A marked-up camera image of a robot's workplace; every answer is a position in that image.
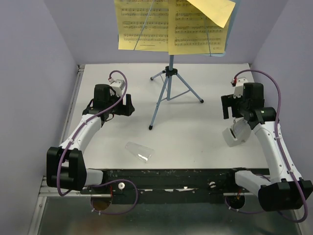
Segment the clear plastic metronome cover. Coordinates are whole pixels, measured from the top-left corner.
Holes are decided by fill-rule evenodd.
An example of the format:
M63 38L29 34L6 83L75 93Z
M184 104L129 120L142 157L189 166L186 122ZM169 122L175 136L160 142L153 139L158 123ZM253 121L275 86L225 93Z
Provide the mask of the clear plastic metronome cover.
M151 148L130 141L126 143L125 149L144 163L147 163L155 152Z

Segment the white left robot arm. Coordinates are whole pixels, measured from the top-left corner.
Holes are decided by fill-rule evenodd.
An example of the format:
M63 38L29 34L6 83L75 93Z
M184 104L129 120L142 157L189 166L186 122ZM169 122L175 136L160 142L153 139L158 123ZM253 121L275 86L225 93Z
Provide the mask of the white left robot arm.
M49 187L81 191L91 186L104 193L109 186L102 170L87 169L83 153L93 136L109 116L127 116L134 112L131 95L125 93L126 84L116 80L97 84L93 99L82 112L79 125L58 147L50 147L46 154L46 182Z

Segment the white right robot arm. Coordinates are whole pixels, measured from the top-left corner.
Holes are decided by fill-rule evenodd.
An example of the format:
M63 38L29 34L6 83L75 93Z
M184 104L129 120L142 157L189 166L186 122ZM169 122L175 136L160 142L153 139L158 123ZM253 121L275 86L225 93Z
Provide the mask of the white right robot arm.
M234 168L225 179L225 187L235 192L245 188L258 197L263 210L297 210L313 191L310 180L304 180L294 166L276 123L276 110L264 106L264 86L240 79L233 82L234 93L221 97L223 117L237 122L223 131L228 146L247 141L251 133L257 137L266 158L270 179L264 179L246 168Z

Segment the light blue music stand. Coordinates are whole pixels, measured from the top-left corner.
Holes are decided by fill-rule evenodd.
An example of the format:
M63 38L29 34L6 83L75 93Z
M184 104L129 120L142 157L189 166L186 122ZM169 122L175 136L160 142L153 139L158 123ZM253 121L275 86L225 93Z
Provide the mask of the light blue music stand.
M225 54L224 53L217 53L217 54L202 54L202 55L207 55L207 56L223 56ZM170 101L173 100L174 97L171 95L171 89L172 89L172 79L173 77L177 77L187 88L188 92L192 92L193 95L199 100L200 103L203 103L204 100L190 87L190 85L182 78L182 76L178 73L177 69L174 68L174 56L176 55L170 55L170 59L169 59L169 65L166 66L166 68L164 70L162 70L161 72L157 73L154 76L151 76L150 80L154 80L155 78L157 78L158 76L161 77L162 82L163 82L163 86L162 86L162 90L160 92L158 101L156 103L156 108L151 120L151 123L149 125L149 129L152 129L154 126L154 121L155 118L157 116L157 112L160 106L160 103L164 100Z

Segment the yellow right sheet music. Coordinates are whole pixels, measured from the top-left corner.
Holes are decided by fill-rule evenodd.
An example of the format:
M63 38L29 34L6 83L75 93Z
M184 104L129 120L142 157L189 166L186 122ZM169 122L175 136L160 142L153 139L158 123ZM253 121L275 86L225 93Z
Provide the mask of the yellow right sheet music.
M170 55L225 52L230 20L222 28L186 0L170 0L168 8Z

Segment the yellow sheet music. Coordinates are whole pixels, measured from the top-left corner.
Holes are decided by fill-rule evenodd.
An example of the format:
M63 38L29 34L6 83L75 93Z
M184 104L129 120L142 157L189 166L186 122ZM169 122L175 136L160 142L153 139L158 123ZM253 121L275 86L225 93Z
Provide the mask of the yellow sheet music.
M167 0L115 0L118 49L168 51Z
M225 52L230 20L222 28L186 0L170 0L168 8L170 55Z

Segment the yellow left sheet music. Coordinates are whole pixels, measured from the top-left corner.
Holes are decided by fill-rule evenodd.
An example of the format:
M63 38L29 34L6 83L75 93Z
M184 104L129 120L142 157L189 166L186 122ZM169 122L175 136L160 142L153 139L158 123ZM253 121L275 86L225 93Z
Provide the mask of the yellow left sheet music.
M118 49L168 51L167 0L115 0Z

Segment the plain yellow paper sheet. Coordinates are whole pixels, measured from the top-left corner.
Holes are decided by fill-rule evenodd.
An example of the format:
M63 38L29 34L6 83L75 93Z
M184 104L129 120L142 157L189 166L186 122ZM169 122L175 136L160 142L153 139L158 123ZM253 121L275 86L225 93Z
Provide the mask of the plain yellow paper sheet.
M217 26L224 28L236 3L230 0L188 0Z

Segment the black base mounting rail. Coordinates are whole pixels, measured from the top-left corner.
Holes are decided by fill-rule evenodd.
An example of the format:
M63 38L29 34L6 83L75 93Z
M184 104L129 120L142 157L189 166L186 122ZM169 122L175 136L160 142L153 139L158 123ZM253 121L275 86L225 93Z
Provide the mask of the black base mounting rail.
M114 204L220 204L247 192L235 184L234 169L105 169L104 187L82 194L112 196Z

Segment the aluminium frame rail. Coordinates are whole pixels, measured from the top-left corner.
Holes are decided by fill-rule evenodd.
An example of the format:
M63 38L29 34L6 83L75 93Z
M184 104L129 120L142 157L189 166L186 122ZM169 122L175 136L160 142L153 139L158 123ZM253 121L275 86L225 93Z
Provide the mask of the aluminium frame rail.
M76 100L78 97L79 87L80 87L80 84L82 81L85 66L86 65L77 65L78 72L77 72L77 76L76 76L73 92L71 95L67 116L65 119L65 123L63 125L63 130L62 130L62 134L61 134L59 143L62 143L68 135L72 116L73 116L73 110L74 110ZM40 223L42 220L42 216L44 213L45 204L46 204L46 200L47 200L47 196L41 195L41 189L44 186L45 181L46 181L46 176L44 175L42 178L42 181L41 181L41 185L40 185L40 189L39 189L39 193L38 193L38 197L37 197L37 202L36 202L36 206L35 206L32 220L30 223L28 235L37 235L39 232Z

